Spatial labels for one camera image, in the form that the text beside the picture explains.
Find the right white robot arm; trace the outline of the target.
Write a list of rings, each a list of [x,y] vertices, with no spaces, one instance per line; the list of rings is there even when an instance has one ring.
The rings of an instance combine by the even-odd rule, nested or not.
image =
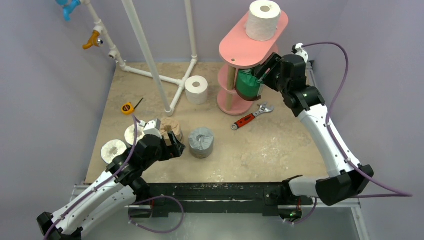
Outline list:
[[[296,54],[272,53],[257,66],[254,76],[281,93],[284,104],[309,131],[324,161],[328,176],[295,176],[283,181],[280,196],[288,204],[300,196],[319,198],[327,206],[360,195],[374,176],[370,165],[362,165],[342,140],[320,91],[307,84],[306,62]]]

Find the white paper towel roll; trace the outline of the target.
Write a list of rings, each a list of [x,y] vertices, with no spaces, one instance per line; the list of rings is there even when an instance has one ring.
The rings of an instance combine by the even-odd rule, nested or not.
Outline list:
[[[277,31],[280,15],[280,6],[272,0],[252,2],[245,24],[246,35],[259,42],[270,40]]]

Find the green paper roll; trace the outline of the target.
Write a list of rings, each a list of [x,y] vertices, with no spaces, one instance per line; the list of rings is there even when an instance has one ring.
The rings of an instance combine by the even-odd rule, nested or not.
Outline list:
[[[254,102],[262,98],[264,82],[253,75],[251,69],[239,69],[237,72],[235,90],[245,101]]]

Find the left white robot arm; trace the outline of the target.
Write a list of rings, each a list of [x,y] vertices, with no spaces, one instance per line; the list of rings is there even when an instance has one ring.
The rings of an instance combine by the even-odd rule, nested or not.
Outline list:
[[[81,240],[97,223],[128,205],[153,204],[150,185],[142,174],[156,162],[182,156],[186,146],[171,131],[170,145],[163,137],[147,134],[129,146],[119,139],[103,146],[108,162],[100,177],[70,203],[50,213],[43,212],[37,223],[45,240]]]

